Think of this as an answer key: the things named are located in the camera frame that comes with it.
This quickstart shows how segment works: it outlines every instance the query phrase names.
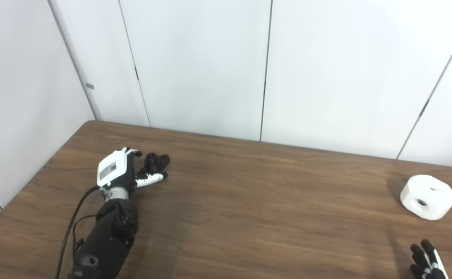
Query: white cylindrical object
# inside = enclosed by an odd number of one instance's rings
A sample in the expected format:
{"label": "white cylindrical object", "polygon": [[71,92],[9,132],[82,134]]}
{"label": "white cylindrical object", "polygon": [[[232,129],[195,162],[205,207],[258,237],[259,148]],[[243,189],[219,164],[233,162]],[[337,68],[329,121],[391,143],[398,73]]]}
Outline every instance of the white cylindrical object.
{"label": "white cylindrical object", "polygon": [[448,184],[430,175],[410,177],[401,191],[401,203],[427,220],[439,220],[452,207],[452,189]]}

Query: wood grain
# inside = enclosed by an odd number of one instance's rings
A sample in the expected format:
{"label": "wood grain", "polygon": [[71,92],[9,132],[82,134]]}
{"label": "wood grain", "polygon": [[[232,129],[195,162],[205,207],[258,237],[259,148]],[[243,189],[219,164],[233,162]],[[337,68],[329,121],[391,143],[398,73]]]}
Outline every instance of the wood grain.
{"label": "wood grain", "polygon": [[[452,278],[452,209],[427,221],[398,200],[415,174],[452,187],[452,168],[93,121],[0,213],[0,279],[53,277],[97,164],[123,146],[171,164],[132,196],[139,232],[119,278],[411,279],[409,246],[423,238]],[[102,204],[93,194],[79,216]],[[92,226],[80,223],[79,237]]]}

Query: black cable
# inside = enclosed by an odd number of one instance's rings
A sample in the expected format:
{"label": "black cable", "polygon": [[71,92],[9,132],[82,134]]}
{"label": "black cable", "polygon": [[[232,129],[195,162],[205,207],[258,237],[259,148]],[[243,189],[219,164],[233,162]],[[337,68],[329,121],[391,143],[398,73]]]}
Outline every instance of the black cable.
{"label": "black cable", "polygon": [[93,187],[91,187],[90,189],[88,189],[88,191],[86,191],[86,193],[84,193],[84,195],[82,196],[81,200],[79,200],[79,203],[76,206],[76,209],[74,210],[74,213],[72,214],[72,217],[69,221],[69,225],[68,225],[68,229],[66,231],[66,234],[64,235],[64,239],[62,240],[62,245],[61,245],[61,252],[59,254],[59,261],[57,262],[57,271],[55,272],[55,279],[59,279],[59,275],[61,273],[61,266],[62,266],[62,258],[64,257],[64,250],[66,249],[66,243],[68,242],[68,238],[69,238],[69,232],[70,229],[72,228],[72,224],[74,223],[74,220],[76,219],[76,214],[79,211],[79,208],[81,207],[81,205],[83,204],[84,200],[93,192],[98,190],[98,186],[95,185]]}
{"label": "black cable", "polygon": [[78,219],[72,226],[72,263],[74,264],[74,256],[76,253],[76,225],[83,219],[95,217],[97,214],[86,215]]}

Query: robotic hand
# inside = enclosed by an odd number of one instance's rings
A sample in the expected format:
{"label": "robotic hand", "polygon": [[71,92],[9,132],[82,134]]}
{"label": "robotic hand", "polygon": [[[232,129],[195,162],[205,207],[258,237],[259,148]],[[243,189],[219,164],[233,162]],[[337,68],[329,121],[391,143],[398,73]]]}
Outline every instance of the robotic hand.
{"label": "robotic hand", "polygon": [[138,230],[136,209],[129,197],[136,189],[166,178],[163,170],[170,162],[168,155],[149,153],[145,166],[135,174],[134,157],[142,155],[139,150],[122,148],[98,164],[97,186],[105,204],[88,237],[73,244],[68,279],[113,279],[119,274]]}
{"label": "robotic hand", "polygon": [[410,249],[413,252],[412,258],[415,264],[410,266],[410,270],[417,279],[449,279],[438,251],[429,242],[422,240],[420,243],[423,250],[417,245],[412,244]]}

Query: hole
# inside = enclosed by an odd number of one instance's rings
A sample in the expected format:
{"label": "hole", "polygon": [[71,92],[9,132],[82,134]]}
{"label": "hole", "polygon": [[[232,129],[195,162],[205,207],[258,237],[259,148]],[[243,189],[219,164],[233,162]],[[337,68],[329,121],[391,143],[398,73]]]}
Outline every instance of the hole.
{"label": "hole", "polygon": [[427,203],[425,201],[422,200],[417,200],[417,203],[419,203],[420,205],[422,205],[423,207],[427,206]]}

